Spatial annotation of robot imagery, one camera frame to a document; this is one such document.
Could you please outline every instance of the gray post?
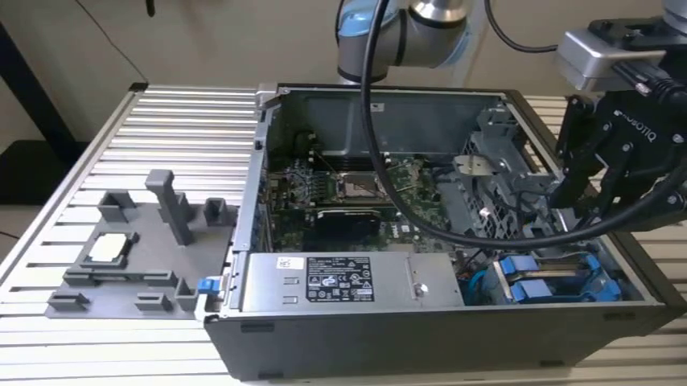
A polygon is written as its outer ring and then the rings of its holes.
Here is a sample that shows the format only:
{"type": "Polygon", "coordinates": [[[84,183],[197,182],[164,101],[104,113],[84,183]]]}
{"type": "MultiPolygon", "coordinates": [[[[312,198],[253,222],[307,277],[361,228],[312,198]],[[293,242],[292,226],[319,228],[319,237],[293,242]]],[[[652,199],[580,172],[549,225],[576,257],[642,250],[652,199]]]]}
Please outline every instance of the gray post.
{"type": "Polygon", "coordinates": [[[173,174],[169,170],[151,170],[145,179],[145,189],[155,193],[157,202],[160,203],[160,211],[163,217],[168,219],[169,228],[172,229],[173,238],[179,245],[188,245],[193,242],[193,234],[185,223],[185,216],[176,194],[172,188],[173,174]]]}

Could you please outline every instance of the aluminum extrusion table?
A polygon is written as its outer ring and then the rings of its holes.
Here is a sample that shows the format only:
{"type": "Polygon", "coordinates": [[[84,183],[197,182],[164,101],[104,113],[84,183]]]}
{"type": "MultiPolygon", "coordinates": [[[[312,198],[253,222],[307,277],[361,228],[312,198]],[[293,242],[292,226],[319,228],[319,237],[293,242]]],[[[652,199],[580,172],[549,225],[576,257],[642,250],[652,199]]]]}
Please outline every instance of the aluminum extrusion table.
{"type": "MultiPolygon", "coordinates": [[[[565,102],[527,98],[557,133],[565,102]]],[[[223,197],[239,205],[256,124],[256,91],[149,86],[129,92],[0,264],[0,381],[31,385],[239,384],[225,371],[203,326],[177,320],[47,319],[47,299],[100,219],[107,189],[155,202],[144,180],[171,169],[189,202],[223,197]]],[[[687,297],[687,228],[636,233],[687,297]]],[[[611,343],[576,368],[311,380],[321,385],[687,384],[687,318],[654,335],[611,343]]],[[[303,383],[284,381],[280,383],[303,383]]]]}

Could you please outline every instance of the black cable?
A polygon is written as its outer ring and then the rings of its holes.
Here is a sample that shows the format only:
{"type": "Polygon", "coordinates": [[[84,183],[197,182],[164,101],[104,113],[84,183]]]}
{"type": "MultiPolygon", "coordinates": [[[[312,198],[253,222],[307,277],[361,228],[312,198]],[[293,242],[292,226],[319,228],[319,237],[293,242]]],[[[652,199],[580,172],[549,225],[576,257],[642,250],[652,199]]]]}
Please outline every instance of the black cable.
{"type": "Polygon", "coordinates": [[[155,0],[145,0],[145,11],[148,12],[148,17],[155,16],[155,0]]]}
{"type": "Polygon", "coordinates": [[[682,161],[678,168],[674,169],[667,178],[656,185],[651,192],[635,203],[634,206],[627,207],[620,212],[615,213],[603,221],[592,224],[588,228],[579,231],[559,233],[553,236],[533,237],[517,240],[499,240],[484,237],[475,237],[460,235],[457,233],[447,232],[443,229],[428,224],[412,211],[408,204],[400,197],[399,192],[393,186],[393,181],[387,173],[384,159],[376,143],[376,136],[372,124],[371,113],[371,78],[372,78],[372,63],[375,61],[376,38],[381,30],[381,19],[384,10],[387,9],[388,0],[379,0],[376,3],[375,14],[372,16],[372,24],[369,35],[365,45],[365,56],[363,61],[363,73],[360,77],[360,115],[363,117],[363,132],[365,134],[365,144],[369,150],[371,162],[375,168],[376,177],[388,198],[391,199],[396,209],[405,217],[405,219],[429,236],[448,243],[467,245],[475,248],[484,249],[504,249],[504,250],[532,250],[539,248],[551,247],[560,244],[569,244],[576,241],[588,240],[592,237],[600,236],[611,232],[617,227],[627,224],[635,216],[647,210],[654,203],[664,199],[672,190],[682,185],[684,181],[684,174],[687,173],[687,162],[682,161]]]}
{"type": "MultiPolygon", "coordinates": [[[[511,195],[519,195],[517,199],[520,199],[520,195],[523,195],[524,193],[529,193],[531,195],[539,195],[540,197],[543,197],[547,200],[548,217],[545,220],[548,221],[549,224],[553,224],[556,222],[556,220],[552,217],[552,210],[551,210],[551,206],[548,204],[548,198],[551,197],[551,193],[547,191],[532,191],[529,189],[519,189],[516,191],[512,191],[511,195]]],[[[515,216],[515,220],[516,220],[517,229],[521,231],[521,229],[524,228],[524,219],[519,219],[517,216],[515,216]]],[[[556,227],[551,226],[551,229],[552,229],[553,233],[556,233],[556,234],[560,233],[560,231],[556,229],[556,227]]]]}
{"type": "Polygon", "coordinates": [[[484,11],[487,12],[487,19],[489,21],[489,24],[492,25],[492,29],[496,33],[496,36],[513,50],[524,52],[525,54],[545,54],[547,52],[555,52],[557,50],[557,44],[545,47],[527,47],[521,44],[517,44],[505,35],[505,32],[503,32],[501,27],[496,23],[496,18],[493,17],[492,0],[484,0],[484,11]]]}
{"type": "Polygon", "coordinates": [[[440,175],[447,175],[452,171],[455,171],[455,168],[452,166],[437,167],[435,170],[431,171],[431,177],[436,179],[440,175]]]}
{"type": "Polygon", "coordinates": [[[9,237],[9,238],[12,238],[12,239],[19,240],[19,236],[13,235],[12,233],[7,233],[7,232],[0,231],[0,235],[7,236],[7,237],[9,237]]]}
{"type": "Polygon", "coordinates": [[[456,275],[460,275],[464,273],[464,271],[469,268],[469,264],[476,259],[476,257],[480,255],[480,253],[484,253],[484,249],[481,249],[481,248],[477,249],[477,251],[475,253],[472,253],[472,256],[469,256],[468,259],[464,261],[463,266],[460,267],[456,275]]]}
{"type": "Polygon", "coordinates": [[[339,0],[339,7],[336,9],[336,20],[333,21],[333,38],[336,39],[336,45],[339,45],[339,24],[341,23],[341,9],[344,8],[345,0],[339,0]]]}
{"type": "MultiPolygon", "coordinates": [[[[515,196],[515,206],[520,207],[523,204],[523,191],[517,192],[515,196]]],[[[524,239],[524,213],[521,211],[515,212],[515,223],[517,224],[517,235],[520,239],[524,239]]]]}
{"type": "Polygon", "coordinates": [[[581,228],[587,228],[595,218],[596,218],[596,215],[593,215],[592,213],[588,213],[584,217],[581,217],[580,221],[577,221],[577,224],[575,225],[575,227],[572,229],[577,230],[581,228]]]}
{"type": "MultiPolygon", "coordinates": [[[[521,201],[520,201],[520,204],[517,204],[517,201],[515,201],[515,206],[508,204],[505,201],[503,201],[499,197],[496,197],[493,195],[493,193],[489,191],[488,187],[484,186],[484,183],[480,183],[479,184],[479,188],[481,190],[481,192],[484,193],[484,195],[487,196],[487,198],[492,201],[492,203],[495,205],[497,205],[499,207],[503,207],[504,209],[509,209],[511,211],[513,211],[515,213],[519,213],[519,214],[524,214],[524,211],[523,211],[523,205],[521,205],[521,201]]],[[[479,194],[479,191],[477,189],[473,190],[473,194],[477,195],[479,194]]],[[[527,203],[527,206],[528,206],[528,209],[529,210],[533,210],[535,208],[531,206],[531,203],[528,202],[524,202],[527,203]]]]}
{"type": "Polygon", "coordinates": [[[135,65],[133,61],[129,59],[129,57],[127,56],[127,54],[124,54],[124,52],[119,49],[117,47],[117,44],[115,44],[115,42],[112,41],[112,39],[109,38],[109,35],[107,34],[105,32],[105,29],[103,28],[103,26],[100,25],[100,23],[97,22],[96,18],[93,17],[92,13],[88,11],[88,9],[85,8],[84,4],[81,4],[81,1],[80,0],[75,0],[76,4],[79,4],[79,6],[81,7],[81,10],[84,10],[85,14],[88,15],[88,17],[91,18],[91,20],[93,21],[93,23],[96,24],[96,27],[97,29],[100,30],[100,32],[103,33],[103,35],[105,36],[105,39],[107,41],[109,42],[109,45],[112,46],[112,48],[115,50],[117,50],[119,54],[121,55],[121,57],[127,60],[127,62],[129,62],[131,64],[131,67],[136,70],[136,72],[139,72],[139,75],[140,75],[140,78],[143,79],[144,82],[147,83],[151,83],[148,81],[148,78],[145,77],[145,75],[143,75],[143,72],[140,71],[139,67],[135,65]]]}

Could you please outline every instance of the white component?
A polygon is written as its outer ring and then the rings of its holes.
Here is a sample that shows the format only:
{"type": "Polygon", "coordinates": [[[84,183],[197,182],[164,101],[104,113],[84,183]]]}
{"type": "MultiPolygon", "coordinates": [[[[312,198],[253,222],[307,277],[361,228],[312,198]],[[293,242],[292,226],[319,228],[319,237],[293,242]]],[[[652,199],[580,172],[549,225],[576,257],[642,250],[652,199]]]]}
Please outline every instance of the white component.
{"type": "Polygon", "coordinates": [[[127,235],[123,233],[107,233],[97,237],[93,248],[88,252],[88,257],[93,261],[111,262],[121,254],[127,244],[127,235]]]}
{"type": "Polygon", "coordinates": [[[277,258],[277,269],[303,269],[305,259],[303,257],[280,256],[277,258]]]}
{"type": "Polygon", "coordinates": [[[463,175],[491,176],[496,173],[488,158],[476,154],[456,156],[453,165],[463,175]]]}

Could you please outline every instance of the warning label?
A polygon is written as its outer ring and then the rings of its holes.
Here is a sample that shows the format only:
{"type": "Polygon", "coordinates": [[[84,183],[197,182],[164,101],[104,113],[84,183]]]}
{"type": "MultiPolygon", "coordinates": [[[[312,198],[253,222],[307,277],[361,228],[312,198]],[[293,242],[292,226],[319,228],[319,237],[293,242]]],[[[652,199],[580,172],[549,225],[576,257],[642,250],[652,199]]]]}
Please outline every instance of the warning label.
{"type": "Polygon", "coordinates": [[[307,275],[308,301],[375,301],[369,257],[308,257],[307,275]]]}

